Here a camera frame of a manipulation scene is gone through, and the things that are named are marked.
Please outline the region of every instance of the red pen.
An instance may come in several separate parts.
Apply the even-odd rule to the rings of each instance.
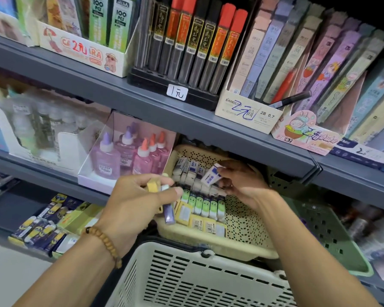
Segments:
[[[282,85],[280,85],[279,90],[277,91],[276,95],[274,96],[274,98],[273,98],[273,100],[271,101],[270,104],[278,102],[278,101],[280,101],[283,98],[283,96],[287,92],[287,89],[289,89],[290,84],[292,83],[294,77],[296,76],[296,73],[297,73],[297,69],[296,68],[292,68],[287,73],[287,76],[286,76],[285,80],[283,81]]]

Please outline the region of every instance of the beige plastic basket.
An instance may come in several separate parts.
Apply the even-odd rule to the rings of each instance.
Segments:
[[[189,145],[176,146],[169,157],[164,173],[172,175],[172,170],[180,156],[196,160],[209,169],[214,163],[227,159],[224,156]],[[166,225],[164,217],[156,216],[159,234],[167,239],[190,246],[209,247],[216,254],[241,261],[262,257],[278,258],[268,232],[259,215],[248,208],[235,196],[226,198],[225,223],[228,237],[219,237],[192,229],[180,224]]]

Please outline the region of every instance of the hand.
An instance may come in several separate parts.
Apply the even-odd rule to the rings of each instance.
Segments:
[[[228,195],[235,195],[245,205],[256,210],[255,196],[260,190],[270,189],[264,178],[237,160],[222,160],[219,164],[226,167],[218,168],[219,174],[223,177],[220,180],[220,187],[225,187]]]
[[[149,193],[141,186],[147,185],[154,177],[160,177],[162,185],[174,184],[171,178],[157,174],[121,176],[95,224],[111,239],[121,257],[132,247],[137,235],[148,226],[158,208],[177,201],[183,193],[180,187]]]

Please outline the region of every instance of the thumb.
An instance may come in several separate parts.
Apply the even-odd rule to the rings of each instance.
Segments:
[[[233,173],[235,172],[233,169],[222,168],[222,167],[219,167],[219,168],[217,169],[217,171],[219,172],[219,174],[220,174],[223,178],[229,178],[229,179],[232,179],[232,177],[233,177]]]
[[[177,201],[183,194],[181,187],[171,187],[164,191],[159,191],[157,193],[148,193],[143,196],[143,201],[151,206],[160,207],[168,203],[173,203]]]

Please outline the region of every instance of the black pen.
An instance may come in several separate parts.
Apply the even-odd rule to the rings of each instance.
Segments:
[[[308,90],[305,92],[298,93],[294,96],[284,98],[283,100],[280,100],[278,102],[269,104],[268,107],[278,109],[278,108],[281,108],[282,106],[287,106],[288,104],[310,98],[311,96],[312,96],[312,92]]]

